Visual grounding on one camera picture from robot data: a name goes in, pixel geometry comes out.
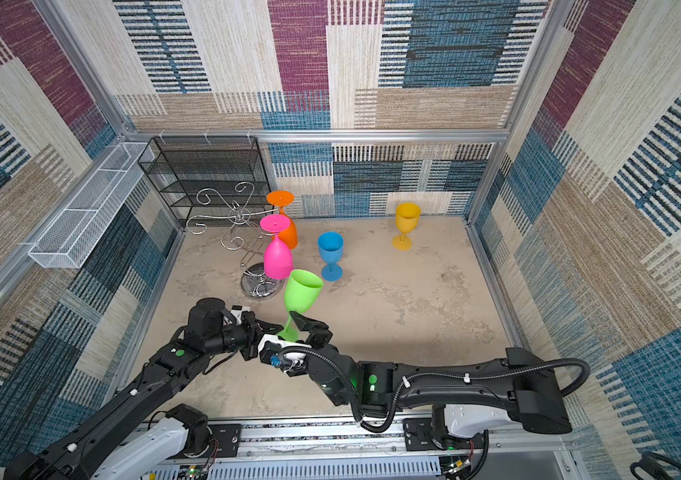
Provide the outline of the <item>yellow plastic wine glass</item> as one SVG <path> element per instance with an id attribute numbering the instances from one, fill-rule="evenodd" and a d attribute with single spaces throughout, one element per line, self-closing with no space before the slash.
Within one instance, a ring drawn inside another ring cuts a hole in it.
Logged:
<path id="1" fill-rule="evenodd" d="M 395 212 L 396 228 L 399 235 L 393 239 L 394 248 L 407 251 L 412 248 L 412 240 L 409 234 L 415 230 L 421 217 L 421 208 L 414 203 L 403 203 Z"/>

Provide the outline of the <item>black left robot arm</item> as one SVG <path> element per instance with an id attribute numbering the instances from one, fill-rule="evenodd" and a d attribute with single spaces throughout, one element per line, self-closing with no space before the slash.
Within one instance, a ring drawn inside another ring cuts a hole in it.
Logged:
<path id="1" fill-rule="evenodd" d="M 218 298 L 196 302 L 188 324 L 176 330 L 122 392 L 42 454 L 18 454 L 6 466 L 4 478 L 91 478 L 146 416 L 206 371 L 214 356 L 240 352 L 249 360 L 264 334 L 282 331 L 282 325 L 262 321 L 252 311 L 242 314 L 240 324 L 224 324 L 233 317 Z"/>

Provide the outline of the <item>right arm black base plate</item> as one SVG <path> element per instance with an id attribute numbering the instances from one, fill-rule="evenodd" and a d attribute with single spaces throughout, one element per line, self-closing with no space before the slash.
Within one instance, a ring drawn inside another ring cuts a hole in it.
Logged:
<path id="1" fill-rule="evenodd" d="M 486 445 L 484 434 L 478 433 L 471 439 L 450 436 L 447 430 L 434 428 L 431 418 L 408 418 L 402 423 L 406 450 L 413 451 L 477 451 Z"/>

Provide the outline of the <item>pink plastic wine glass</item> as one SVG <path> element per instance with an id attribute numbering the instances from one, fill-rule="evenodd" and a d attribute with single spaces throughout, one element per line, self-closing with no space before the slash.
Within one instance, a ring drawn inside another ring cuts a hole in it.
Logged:
<path id="1" fill-rule="evenodd" d="M 280 234 L 290 228 L 290 219 L 282 214 L 272 214 L 260 220 L 260 228 L 272 233 L 272 242 L 264 252 L 264 273 L 270 278 L 284 280 L 294 269 L 292 250 L 280 239 Z"/>

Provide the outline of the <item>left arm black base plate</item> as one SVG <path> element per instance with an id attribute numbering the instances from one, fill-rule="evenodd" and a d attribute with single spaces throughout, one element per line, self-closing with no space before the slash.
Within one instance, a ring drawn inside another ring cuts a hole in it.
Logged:
<path id="1" fill-rule="evenodd" d="M 208 424 L 194 428 L 188 436 L 194 458 L 235 458 L 240 448 L 242 424 Z"/>

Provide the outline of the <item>green plastic wine glass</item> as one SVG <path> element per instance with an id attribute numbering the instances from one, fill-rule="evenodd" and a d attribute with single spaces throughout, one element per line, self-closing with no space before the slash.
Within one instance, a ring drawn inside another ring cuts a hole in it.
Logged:
<path id="1" fill-rule="evenodd" d="M 278 334 L 280 338 L 288 342 L 298 340 L 298 325 L 292 319 L 292 312 L 306 313 L 320 296 L 324 288 L 324 280 L 320 276 L 304 269 L 295 269 L 290 272 L 288 282 L 284 288 L 284 308 L 288 314 L 288 320 L 284 329 Z"/>

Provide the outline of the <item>blue plastic wine glass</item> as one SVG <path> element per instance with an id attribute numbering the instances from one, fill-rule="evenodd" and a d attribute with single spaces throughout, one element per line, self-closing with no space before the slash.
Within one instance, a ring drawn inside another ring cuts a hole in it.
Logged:
<path id="1" fill-rule="evenodd" d="M 336 232 L 323 233 L 318 238 L 318 251 L 320 258 L 326 263 L 322 268 L 322 278 L 326 281 L 336 282 L 343 277 L 343 268 L 338 265 L 344 255 L 344 238 Z"/>

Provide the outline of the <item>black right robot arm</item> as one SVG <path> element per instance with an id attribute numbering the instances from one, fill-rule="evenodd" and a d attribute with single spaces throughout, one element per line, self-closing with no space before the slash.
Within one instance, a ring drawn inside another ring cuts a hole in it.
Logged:
<path id="1" fill-rule="evenodd" d="M 518 347 L 507 348 L 503 358 L 463 366 L 356 361 L 330 344 L 328 325 L 298 312 L 290 317 L 308 332 L 310 351 L 286 354 L 286 373 L 310 376 L 332 404 L 351 406 L 371 433 L 388 430 L 400 411 L 431 406 L 440 448 L 507 423 L 536 434 L 570 433 L 564 399 L 591 373 L 583 360 L 545 361 Z"/>

